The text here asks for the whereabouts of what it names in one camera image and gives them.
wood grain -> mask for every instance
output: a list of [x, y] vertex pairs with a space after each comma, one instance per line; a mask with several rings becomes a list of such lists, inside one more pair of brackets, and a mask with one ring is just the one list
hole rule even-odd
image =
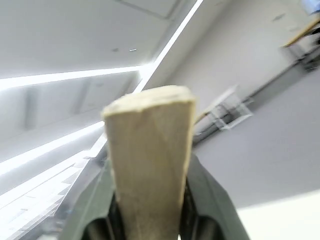
[[192, 144], [195, 98], [186, 87], [129, 94], [104, 109], [127, 240], [176, 240]]

white ceiling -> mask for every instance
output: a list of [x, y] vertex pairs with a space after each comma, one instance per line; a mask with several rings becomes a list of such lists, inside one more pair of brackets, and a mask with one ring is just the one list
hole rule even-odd
[[[0, 8], [0, 79], [147, 63], [183, 6], [192, 2], [5, 0]], [[101, 111], [137, 77], [136, 72], [119, 73], [0, 91], [5, 113], [0, 118], [0, 148], [15, 136]], [[78, 129], [86, 126], [74, 122]], [[43, 134], [48, 142], [57, 137]]]
[[188, 1], [4, 0], [0, 79], [145, 63]]

desk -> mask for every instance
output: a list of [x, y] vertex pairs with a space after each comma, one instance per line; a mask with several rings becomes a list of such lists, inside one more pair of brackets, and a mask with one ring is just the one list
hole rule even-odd
[[310, 35], [311, 31], [320, 24], [320, 17], [306, 26], [298, 35], [283, 45], [284, 49], [290, 53], [291, 57], [306, 71], [310, 71], [318, 67], [317, 62], [310, 56], [310, 52], [305, 52], [297, 43], [302, 38]]

wall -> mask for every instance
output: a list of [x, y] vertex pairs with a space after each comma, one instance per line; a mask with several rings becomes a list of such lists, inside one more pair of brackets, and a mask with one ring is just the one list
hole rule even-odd
[[[273, 21], [285, 10], [283, 19]], [[234, 84], [240, 84], [242, 96], [250, 95], [291, 63], [279, 49], [292, 34], [285, 27], [296, 21], [289, 16], [280, 1], [233, 1], [167, 84], [188, 86], [198, 112]], [[194, 149], [238, 208], [320, 189], [320, 125], [314, 111], [319, 75], [278, 92], [253, 117]], [[291, 76], [282, 78], [290, 82]]]
[[309, 21], [301, 18], [282, 1], [235, 0], [167, 84], [188, 86], [198, 111], [233, 85], [248, 96], [292, 63], [280, 46]]

ceiling panel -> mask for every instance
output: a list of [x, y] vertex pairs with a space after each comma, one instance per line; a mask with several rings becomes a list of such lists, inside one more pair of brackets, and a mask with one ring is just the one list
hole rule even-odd
[[103, 108], [121, 95], [121, 91], [136, 73], [128, 72], [95, 77], [90, 81], [89, 88], [81, 104], [80, 113], [96, 108]]
[[139, 8], [167, 17], [181, 0], [123, 0]]
[[139, 65], [169, 24], [114, 0], [4, 0], [0, 78]]
[[24, 129], [27, 88], [15, 88], [0, 92], [0, 142], [21, 134]]
[[85, 78], [37, 85], [33, 128], [67, 119], [75, 114], [76, 100]]

